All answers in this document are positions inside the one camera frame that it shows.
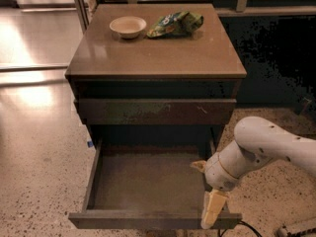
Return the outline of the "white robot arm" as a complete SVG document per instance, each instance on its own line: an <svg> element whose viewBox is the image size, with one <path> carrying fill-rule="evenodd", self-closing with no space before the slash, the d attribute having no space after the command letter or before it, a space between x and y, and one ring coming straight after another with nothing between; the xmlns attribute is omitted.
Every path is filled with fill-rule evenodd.
<svg viewBox="0 0 316 237"><path fill-rule="evenodd" d="M212 187L204 193L200 226L211 228L231 192L250 172L275 160L288 161L316 176L316 141L290 133L260 117L246 117L234 127L234 139L207 160L191 163Z"/></svg>

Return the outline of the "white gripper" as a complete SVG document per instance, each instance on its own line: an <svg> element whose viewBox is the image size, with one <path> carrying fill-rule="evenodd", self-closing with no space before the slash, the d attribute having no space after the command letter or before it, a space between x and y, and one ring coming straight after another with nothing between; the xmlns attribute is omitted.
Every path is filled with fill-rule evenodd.
<svg viewBox="0 0 316 237"><path fill-rule="evenodd" d="M206 182L213 188L211 192L204 193L200 222L202 229L209 229L214 225L228 200L226 192L232 191L238 180L222 167L218 152L214 153L206 162L204 160L192 162L190 167L204 173Z"/></svg>

